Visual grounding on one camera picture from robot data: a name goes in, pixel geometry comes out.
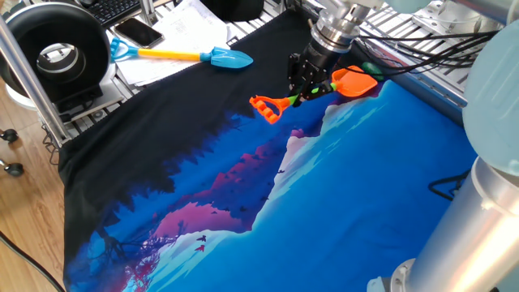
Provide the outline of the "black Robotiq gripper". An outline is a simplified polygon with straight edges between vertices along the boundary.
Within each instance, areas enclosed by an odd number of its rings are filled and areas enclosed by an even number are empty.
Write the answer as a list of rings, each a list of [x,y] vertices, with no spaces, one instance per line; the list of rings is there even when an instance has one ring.
[[[327,79],[333,67],[339,59],[339,53],[331,51],[315,40],[305,47],[301,54],[303,61],[308,61],[322,79]],[[312,101],[328,94],[328,82],[316,83],[314,81],[303,81],[300,85],[298,73],[300,71],[300,54],[291,54],[288,61],[287,79],[289,89],[295,100],[292,106],[300,106],[305,101]]]

